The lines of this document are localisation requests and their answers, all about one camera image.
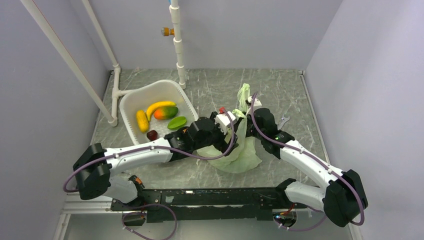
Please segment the light green plastic bag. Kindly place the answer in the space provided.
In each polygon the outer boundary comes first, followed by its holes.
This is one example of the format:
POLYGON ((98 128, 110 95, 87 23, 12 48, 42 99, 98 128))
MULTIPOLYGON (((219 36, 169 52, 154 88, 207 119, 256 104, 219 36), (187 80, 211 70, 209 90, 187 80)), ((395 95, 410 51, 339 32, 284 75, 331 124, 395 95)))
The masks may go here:
POLYGON ((238 126, 234 128, 237 141, 234 142, 233 150, 227 156, 208 161, 213 167, 226 173, 244 173, 256 168, 262 162, 256 154, 255 138, 246 137, 247 110, 249 109, 246 100, 250 96, 250 85, 244 83, 237 93, 239 106, 232 111, 232 114, 238 120, 238 126))

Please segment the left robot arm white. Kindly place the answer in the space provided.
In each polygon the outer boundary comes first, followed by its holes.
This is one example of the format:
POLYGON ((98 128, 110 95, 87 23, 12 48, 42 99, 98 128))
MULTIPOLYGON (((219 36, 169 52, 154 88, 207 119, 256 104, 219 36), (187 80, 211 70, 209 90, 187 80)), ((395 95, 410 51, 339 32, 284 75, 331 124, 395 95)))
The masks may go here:
POLYGON ((123 148, 92 144, 73 165, 71 176, 76 180, 76 192, 82 200, 108 196, 137 210, 144 203, 142 183, 135 177, 118 180, 116 175, 144 165, 193 157, 194 152, 209 146, 221 152, 218 158, 227 156, 237 147, 237 120, 231 112, 212 112, 210 117, 201 117, 190 126, 147 143, 123 148))

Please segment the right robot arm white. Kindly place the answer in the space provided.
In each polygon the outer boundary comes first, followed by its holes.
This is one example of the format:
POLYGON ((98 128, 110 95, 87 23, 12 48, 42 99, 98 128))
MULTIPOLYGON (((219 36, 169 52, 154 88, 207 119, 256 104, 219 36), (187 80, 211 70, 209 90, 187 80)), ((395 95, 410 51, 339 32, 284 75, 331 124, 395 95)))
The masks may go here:
POLYGON ((360 226, 365 220, 368 200, 359 174, 342 170, 307 150, 289 133, 280 130, 274 115, 267 108, 250 108, 247 112, 249 137, 260 140, 265 151, 279 160, 288 162, 306 174, 316 185, 303 184, 288 178, 276 187, 276 203, 287 208, 292 203, 321 211, 335 225, 360 226))

